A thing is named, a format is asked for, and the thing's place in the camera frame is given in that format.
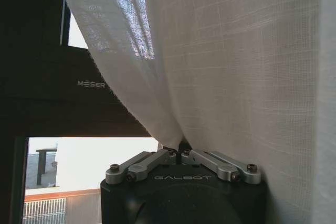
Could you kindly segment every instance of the window pane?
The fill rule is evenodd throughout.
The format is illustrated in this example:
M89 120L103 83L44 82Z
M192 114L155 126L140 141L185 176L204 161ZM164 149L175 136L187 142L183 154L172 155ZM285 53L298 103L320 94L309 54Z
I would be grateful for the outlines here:
M70 27L69 27L69 41L68 46L88 48L82 33L79 30L75 17L71 13L70 16Z
M31 137L23 223L101 223L110 164L156 150L151 137Z

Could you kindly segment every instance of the screw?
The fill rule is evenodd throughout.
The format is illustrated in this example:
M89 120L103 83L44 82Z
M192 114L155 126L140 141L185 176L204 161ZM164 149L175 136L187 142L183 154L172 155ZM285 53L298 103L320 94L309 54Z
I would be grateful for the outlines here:
M112 164L110 165L110 170L114 173L119 171L119 165L118 164Z
M186 150L183 151L183 153L184 153L185 155L189 155L189 154L190 154L190 150L189 150L189 149L186 149Z
M239 172L231 173L231 181L232 182L239 182L241 179Z
M136 177L133 173L127 173L127 175L126 175L126 181L127 182L134 182L135 179L136 179Z
M258 170L258 166L256 166L255 164L248 164L248 165L247 165L247 170L248 170L250 173L256 173L257 170Z

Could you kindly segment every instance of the metal bracket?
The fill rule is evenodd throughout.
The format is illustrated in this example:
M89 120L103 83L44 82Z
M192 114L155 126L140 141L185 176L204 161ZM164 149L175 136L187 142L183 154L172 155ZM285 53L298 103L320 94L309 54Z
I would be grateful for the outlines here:
M227 162L237 167L244 182L257 185L261 182L261 172L254 164L244 164L233 158L230 158L220 152L209 152L209 155L223 162Z
M219 179L237 182L242 179L248 184L261 182L261 172L254 164L244 164L220 152L202 152L185 150L181 155L182 164L202 164L215 172ZM106 171L106 183L115 185L124 179L137 182L147 178L148 173L160 164L175 164L176 154L173 150L161 149L154 153L142 152L120 166L113 164Z
M161 149L143 161L128 168L126 180L129 182L141 181L147 178L148 173L160 164L176 163L176 154L172 150Z
M121 183L125 179L126 173L131 165L144 160L150 155L150 152L141 152L121 165L111 165L110 169L106 171L106 183L109 185Z
M202 164L215 172L221 180L229 182L240 181L239 171L234 165L222 162L199 150L191 150L189 153L183 153L182 163Z

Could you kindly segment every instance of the sheer white curtain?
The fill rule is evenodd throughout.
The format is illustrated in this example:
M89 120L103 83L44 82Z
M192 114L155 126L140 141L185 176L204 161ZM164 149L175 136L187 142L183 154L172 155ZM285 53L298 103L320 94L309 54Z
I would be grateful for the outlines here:
M67 1L153 137L259 164L268 223L333 222L336 0Z

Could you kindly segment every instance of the white railing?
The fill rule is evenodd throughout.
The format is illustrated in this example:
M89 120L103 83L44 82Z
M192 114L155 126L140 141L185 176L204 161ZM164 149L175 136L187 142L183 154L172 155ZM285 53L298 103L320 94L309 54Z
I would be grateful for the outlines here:
M24 203L22 224L65 224L66 198Z

